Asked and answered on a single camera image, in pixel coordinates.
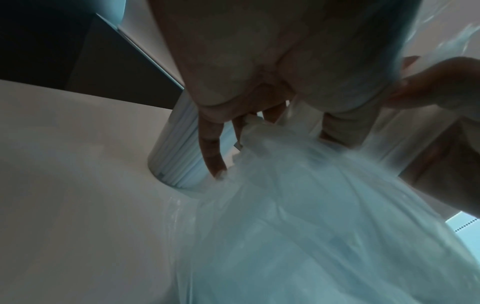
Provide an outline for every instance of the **trash bag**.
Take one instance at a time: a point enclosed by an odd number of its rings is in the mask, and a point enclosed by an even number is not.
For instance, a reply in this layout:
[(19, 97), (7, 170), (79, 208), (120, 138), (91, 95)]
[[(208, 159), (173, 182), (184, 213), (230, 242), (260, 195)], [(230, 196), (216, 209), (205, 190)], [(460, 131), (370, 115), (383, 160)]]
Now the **trash bag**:
[(223, 180), (169, 213), (179, 303), (480, 302), (476, 260), (400, 180), (284, 127), (243, 132)]

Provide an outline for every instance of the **white cylindrical bin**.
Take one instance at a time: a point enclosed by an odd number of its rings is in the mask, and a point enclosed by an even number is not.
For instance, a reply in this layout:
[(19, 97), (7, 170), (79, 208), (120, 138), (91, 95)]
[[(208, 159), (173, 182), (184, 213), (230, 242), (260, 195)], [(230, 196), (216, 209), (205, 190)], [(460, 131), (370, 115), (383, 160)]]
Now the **white cylindrical bin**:
[[(198, 118), (197, 107), (184, 90), (148, 157), (150, 171), (166, 185), (193, 187), (209, 174), (200, 152)], [(220, 137), (222, 156), (236, 141), (232, 123), (226, 123)]]

